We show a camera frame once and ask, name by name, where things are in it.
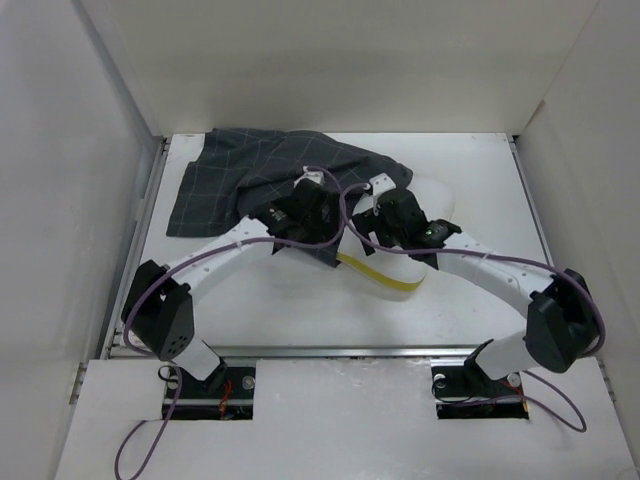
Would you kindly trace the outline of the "dark grey checked pillowcase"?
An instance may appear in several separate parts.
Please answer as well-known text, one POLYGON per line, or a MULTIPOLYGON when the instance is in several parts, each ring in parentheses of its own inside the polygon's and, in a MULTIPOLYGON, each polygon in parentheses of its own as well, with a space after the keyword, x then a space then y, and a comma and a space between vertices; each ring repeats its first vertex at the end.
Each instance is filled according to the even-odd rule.
POLYGON ((185 169, 166 235, 219 236, 260 205, 291 194, 305 166, 330 171, 342 189, 379 174, 399 187, 413 179, 404 164, 320 132, 214 129, 185 169))

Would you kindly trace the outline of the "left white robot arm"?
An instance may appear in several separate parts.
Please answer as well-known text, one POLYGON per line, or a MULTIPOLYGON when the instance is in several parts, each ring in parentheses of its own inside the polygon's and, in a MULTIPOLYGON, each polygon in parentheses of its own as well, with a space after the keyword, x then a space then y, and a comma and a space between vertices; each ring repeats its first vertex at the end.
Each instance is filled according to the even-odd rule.
POLYGON ((251 263, 283 247, 328 247, 341 229, 338 191, 302 178, 291 194, 257 206, 200 250, 164 265, 141 264, 121 314, 125 333, 189 375, 198 394, 213 396, 223 387, 227 364, 198 336, 196 304, 251 263))

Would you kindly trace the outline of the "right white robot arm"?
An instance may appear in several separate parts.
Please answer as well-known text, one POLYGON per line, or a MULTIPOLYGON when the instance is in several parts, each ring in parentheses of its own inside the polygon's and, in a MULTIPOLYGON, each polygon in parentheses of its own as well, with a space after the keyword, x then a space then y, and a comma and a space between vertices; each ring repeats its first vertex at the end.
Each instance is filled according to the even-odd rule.
POLYGON ((406 188, 363 187, 348 226, 367 254, 408 257, 474 284, 525 320, 523 330, 481 343, 464 361, 463 381, 484 394, 500 380, 529 368, 564 373, 595 353, 604 326, 584 278, 544 263, 491 252, 459 226, 428 219, 406 188))

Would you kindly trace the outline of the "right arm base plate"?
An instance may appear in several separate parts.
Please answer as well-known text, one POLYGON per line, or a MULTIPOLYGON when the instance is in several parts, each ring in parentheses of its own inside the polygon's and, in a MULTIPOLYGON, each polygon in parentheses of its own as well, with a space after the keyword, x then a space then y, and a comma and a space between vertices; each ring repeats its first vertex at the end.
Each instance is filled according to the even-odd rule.
POLYGON ((522 387, 512 386, 506 377, 492 380, 476 365, 476 357, 489 343, 461 362, 431 364, 431 394, 439 420, 529 419, 522 387))

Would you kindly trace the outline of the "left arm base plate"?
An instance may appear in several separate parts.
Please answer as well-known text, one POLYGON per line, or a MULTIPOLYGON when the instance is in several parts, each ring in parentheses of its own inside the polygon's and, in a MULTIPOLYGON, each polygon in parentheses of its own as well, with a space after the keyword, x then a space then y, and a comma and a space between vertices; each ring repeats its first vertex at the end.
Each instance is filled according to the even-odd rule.
POLYGON ((187 372, 182 373, 182 388, 177 391, 175 369, 163 365, 157 370, 165 383, 161 415, 168 413, 174 400, 172 419, 184 421, 236 421, 253 418, 256 387, 255 365, 232 365, 227 368, 223 383, 213 392, 187 372))

